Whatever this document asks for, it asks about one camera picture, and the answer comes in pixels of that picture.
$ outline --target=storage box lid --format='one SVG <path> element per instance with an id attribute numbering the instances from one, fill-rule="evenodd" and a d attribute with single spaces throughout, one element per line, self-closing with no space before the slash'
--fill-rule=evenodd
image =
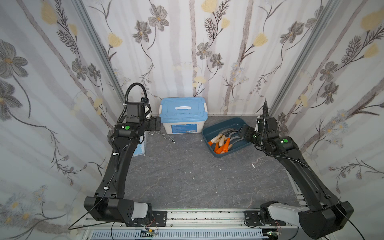
<path id="1" fill-rule="evenodd" d="M 201 122 L 208 118 L 202 97 L 164 98 L 159 109 L 161 122 Z"/>

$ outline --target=box label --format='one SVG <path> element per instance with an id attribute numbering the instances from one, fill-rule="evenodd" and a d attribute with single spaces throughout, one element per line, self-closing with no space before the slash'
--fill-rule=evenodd
<path id="1" fill-rule="evenodd" d="M 197 132 L 197 124 L 171 125 L 172 133 Z"/>

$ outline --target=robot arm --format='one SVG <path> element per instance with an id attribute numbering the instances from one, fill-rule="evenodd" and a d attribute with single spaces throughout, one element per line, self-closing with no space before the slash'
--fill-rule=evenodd
<path id="1" fill-rule="evenodd" d="M 281 220 L 301 226 L 313 239 L 318 239 L 344 227 L 353 213 L 349 202 L 341 202 L 307 165 L 299 147 L 289 136 L 280 137 L 275 118 L 268 117 L 264 103 L 263 115 L 257 119 L 255 131 L 244 125 L 239 136 L 258 146 L 267 156 L 276 158 L 299 186 L 308 207 L 297 208 L 277 202 L 262 205 L 262 221 Z"/>
<path id="2" fill-rule="evenodd" d="M 138 219 L 139 223 L 148 224 L 152 219 L 152 206 L 149 203 L 139 203 L 124 198 L 125 180 L 128 174 L 131 158 L 143 137 L 145 131 L 160 130 L 161 118 L 150 116 L 151 107 L 148 99 L 142 98 L 140 103 L 126 102 L 123 113 L 115 125 L 109 143 L 113 153 L 100 186 L 93 197 L 86 197 L 84 207 L 96 221 L 128 223 L 131 219 Z"/>

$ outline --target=floral wallpaper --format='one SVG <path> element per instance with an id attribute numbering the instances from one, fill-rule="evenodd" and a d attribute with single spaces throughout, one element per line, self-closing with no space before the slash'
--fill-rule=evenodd
<path id="1" fill-rule="evenodd" d="M 80 238 L 68 227 L 105 171 L 121 104 L 71 2 L 1 1 L 0 22 L 2 238 Z"/>
<path id="2" fill-rule="evenodd" d="M 275 112 L 366 239 L 382 238 L 383 60 L 384 3 L 342 1 Z M 349 223 L 335 235 L 361 239 Z"/>
<path id="3" fill-rule="evenodd" d="M 202 96 L 209 114 L 255 115 L 272 102 L 323 0 L 83 0 L 123 91 Z M 138 100 L 140 92 L 132 93 Z"/>

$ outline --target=blue tray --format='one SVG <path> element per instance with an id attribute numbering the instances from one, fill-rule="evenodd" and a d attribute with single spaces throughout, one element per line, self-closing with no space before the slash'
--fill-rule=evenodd
<path id="1" fill-rule="evenodd" d="M 227 153 L 223 153 L 223 154 L 215 153 L 213 148 L 211 146 L 209 146 L 209 144 L 208 144 L 208 142 L 212 138 L 216 137 L 218 135 L 218 133 L 221 132 L 222 130 L 224 130 L 226 128 L 236 128 L 236 129 L 240 130 L 240 128 L 244 124 L 247 124 L 247 123 L 244 122 L 244 120 L 241 119 L 241 118 L 231 118 L 231 119 L 228 119 L 228 120 L 226 120 L 224 122 L 221 122 L 221 123 L 218 123 L 218 124 L 215 124 L 215 125 L 212 125 L 210 127 L 207 127 L 207 128 L 203 129 L 202 134 L 203 134 L 203 137 L 204 137 L 205 144 L 208 146 L 208 148 L 211 151 L 211 153 L 213 154 L 213 156 L 215 156 L 215 157 L 224 157 L 224 156 L 226 156 L 228 154 L 231 154 L 232 152 L 236 152 L 237 150 L 240 150 L 243 147 L 246 147 L 249 144 L 251 144 L 250 142 L 248 142 L 246 140 L 238 141 L 238 142 L 236 142 L 231 147 L 231 149 Z"/>

